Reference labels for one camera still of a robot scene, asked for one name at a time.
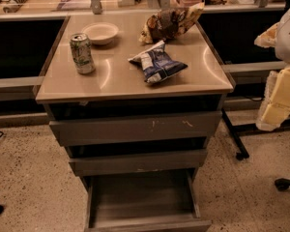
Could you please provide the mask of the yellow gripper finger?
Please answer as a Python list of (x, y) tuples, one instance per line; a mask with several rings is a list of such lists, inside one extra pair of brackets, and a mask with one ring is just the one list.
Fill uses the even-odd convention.
[(279, 72), (270, 71), (264, 95), (256, 127), (261, 131), (273, 131), (290, 115), (290, 65)]
[(269, 48), (276, 46), (276, 30), (278, 24), (275, 23), (261, 35), (259, 35), (255, 40), (254, 44), (260, 47)]

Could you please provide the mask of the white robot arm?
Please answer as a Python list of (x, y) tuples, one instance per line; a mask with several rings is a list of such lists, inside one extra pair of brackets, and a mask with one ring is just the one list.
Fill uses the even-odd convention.
[(259, 35), (254, 44), (275, 49), (275, 57), (287, 64), (281, 71), (270, 71), (264, 100), (258, 111), (256, 127), (261, 131), (273, 131), (290, 115), (290, 9), (280, 22)]

